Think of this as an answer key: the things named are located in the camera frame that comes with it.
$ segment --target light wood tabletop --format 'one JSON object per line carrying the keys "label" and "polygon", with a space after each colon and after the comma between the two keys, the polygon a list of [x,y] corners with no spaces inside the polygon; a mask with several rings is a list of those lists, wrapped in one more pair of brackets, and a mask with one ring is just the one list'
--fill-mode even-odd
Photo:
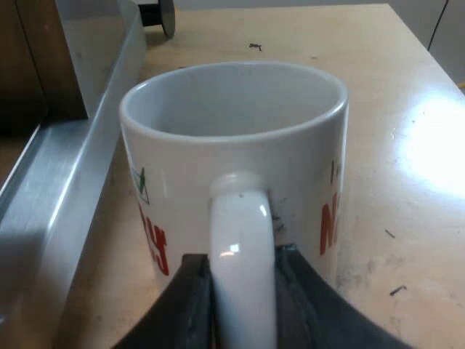
{"label": "light wood tabletop", "polygon": [[[147,29],[147,45],[141,79],[232,60],[341,78],[350,109],[336,288],[412,345],[465,348],[465,98],[388,5],[178,12],[174,38]],[[120,142],[55,344],[106,348],[157,296]]]}

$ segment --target red text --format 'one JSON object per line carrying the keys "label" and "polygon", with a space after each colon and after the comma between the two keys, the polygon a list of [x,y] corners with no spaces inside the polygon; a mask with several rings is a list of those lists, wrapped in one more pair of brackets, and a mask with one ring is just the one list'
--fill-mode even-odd
{"label": "red text", "polygon": [[337,240],[337,193],[333,195],[332,211],[325,204],[321,209],[320,256],[326,251],[326,242],[329,247]]}
{"label": "red text", "polygon": [[145,235],[147,236],[147,242],[150,248],[150,254],[152,255],[153,260],[158,264],[160,271],[165,275],[169,275],[168,261],[166,260],[166,251],[165,251],[165,246],[166,246],[165,232],[159,227],[157,227],[156,225],[153,225],[149,217],[144,216],[144,213],[142,212],[142,208],[140,207],[140,205],[139,205],[139,211],[140,211],[140,217],[142,218],[142,222],[144,223],[144,230],[145,230]]}

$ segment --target small black speck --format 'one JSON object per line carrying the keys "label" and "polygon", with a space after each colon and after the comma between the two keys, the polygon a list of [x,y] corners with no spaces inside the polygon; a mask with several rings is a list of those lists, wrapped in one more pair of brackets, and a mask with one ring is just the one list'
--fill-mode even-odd
{"label": "small black speck", "polygon": [[402,285],[402,286],[399,286],[398,288],[396,289],[393,289],[390,293],[389,293],[389,296],[394,296],[396,293],[398,293],[401,289],[407,289],[407,286],[406,285]]}
{"label": "small black speck", "polygon": [[262,51],[262,45],[258,45],[258,44],[249,44],[248,47],[256,47],[260,50],[260,52]]}
{"label": "small black speck", "polygon": [[391,236],[392,238],[395,238],[395,235],[391,233],[389,230],[384,229],[384,231],[386,232],[387,235]]}

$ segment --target mug handle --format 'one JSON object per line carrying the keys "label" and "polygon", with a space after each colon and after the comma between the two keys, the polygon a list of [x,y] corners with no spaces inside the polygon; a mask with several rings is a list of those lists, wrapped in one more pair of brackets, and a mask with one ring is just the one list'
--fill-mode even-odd
{"label": "mug handle", "polygon": [[210,234],[222,348],[276,348],[275,248],[259,176],[239,172],[212,183]]}

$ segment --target drawing on mug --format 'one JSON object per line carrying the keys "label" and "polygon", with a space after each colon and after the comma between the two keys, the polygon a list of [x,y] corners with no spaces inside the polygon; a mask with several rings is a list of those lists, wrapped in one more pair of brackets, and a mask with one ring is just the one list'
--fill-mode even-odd
{"label": "drawing on mug", "polygon": [[157,263],[160,271],[166,276],[169,275],[168,260],[166,259],[166,235],[163,229],[152,224],[149,217],[144,216],[142,207],[139,205],[140,217],[144,224],[145,237],[149,246],[152,259]]}
{"label": "drawing on mug", "polygon": [[[330,184],[333,185],[334,175],[336,178],[341,174],[341,164],[337,164],[334,160],[331,162]],[[328,248],[337,242],[337,223],[339,221],[337,210],[341,197],[337,195],[337,191],[333,194],[331,208],[329,204],[324,204],[321,209],[321,229],[320,229],[320,256],[326,252],[326,244]]]}
{"label": "drawing on mug", "polygon": [[140,170],[140,173],[137,172],[135,169],[131,168],[132,178],[136,183],[137,192],[139,197],[142,201],[144,201],[147,205],[150,205],[150,200],[148,199],[147,194],[147,186],[145,185],[145,168],[143,167]]}

